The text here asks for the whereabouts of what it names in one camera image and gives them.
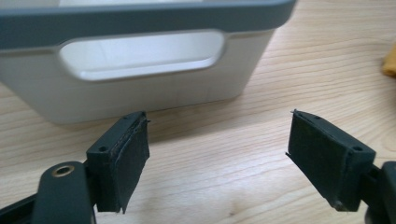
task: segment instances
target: yellow object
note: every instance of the yellow object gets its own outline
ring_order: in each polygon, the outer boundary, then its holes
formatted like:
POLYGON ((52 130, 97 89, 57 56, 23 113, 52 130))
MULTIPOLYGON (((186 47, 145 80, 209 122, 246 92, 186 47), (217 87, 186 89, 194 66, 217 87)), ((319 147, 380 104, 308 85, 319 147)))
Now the yellow object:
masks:
POLYGON ((382 73, 390 77, 396 77, 396 44, 384 60, 382 73))

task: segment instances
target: plastic container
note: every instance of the plastic container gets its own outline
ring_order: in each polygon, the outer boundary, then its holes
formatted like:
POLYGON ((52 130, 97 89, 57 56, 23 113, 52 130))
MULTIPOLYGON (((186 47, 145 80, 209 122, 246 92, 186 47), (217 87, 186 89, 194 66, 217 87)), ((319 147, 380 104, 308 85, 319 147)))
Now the plastic container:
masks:
POLYGON ((0 3, 0 81, 57 123, 237 96, 295 3, 33 2, 0 3))

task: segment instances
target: wooden table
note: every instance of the wooden table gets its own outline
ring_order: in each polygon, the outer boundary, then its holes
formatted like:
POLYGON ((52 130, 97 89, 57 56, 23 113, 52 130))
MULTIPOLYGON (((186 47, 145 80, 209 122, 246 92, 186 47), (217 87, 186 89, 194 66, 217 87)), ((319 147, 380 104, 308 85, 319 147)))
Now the wooden table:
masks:
MULTIPOLYGON (((301 0, 239 97, 148 113, 151 158, 125 215, 99 223, 363 223, 337 213, 285 156, 294 108, 396 160, 396 78, 380 73, 396 40, 396 2, 301 0)), ((0 207, 85 151, 117 119, 43 120, 0 86, 0 207)))

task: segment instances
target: wooden surface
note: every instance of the wooden surface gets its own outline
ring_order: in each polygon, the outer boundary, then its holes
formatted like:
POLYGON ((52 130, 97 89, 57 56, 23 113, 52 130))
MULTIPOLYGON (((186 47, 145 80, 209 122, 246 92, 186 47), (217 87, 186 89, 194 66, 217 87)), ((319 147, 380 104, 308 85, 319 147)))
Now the wooden surface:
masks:
MULTIPOLYGON (((243 94, 148 113, 151 158, 125 215, 99 223, 363 223, 337 213, 285 156, 294 108, 396 160, 396 78, 380 74, 396 40, 396 2, 301 0, 243 94)), ((117 119, 54 125, 0 86, 0 207, 36 191, 62 161, 84 161, 117 119)))

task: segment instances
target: handle cutout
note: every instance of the handle cutout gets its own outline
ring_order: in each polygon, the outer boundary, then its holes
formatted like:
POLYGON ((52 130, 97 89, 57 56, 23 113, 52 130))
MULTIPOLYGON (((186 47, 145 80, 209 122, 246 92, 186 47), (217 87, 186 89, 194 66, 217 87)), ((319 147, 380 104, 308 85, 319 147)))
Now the handle cutout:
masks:
POLYGON ((219 59, 224 41, 219 31, 82 40, 63 46, 60 58, 83 80, 142 77, 207 68, 219 59))

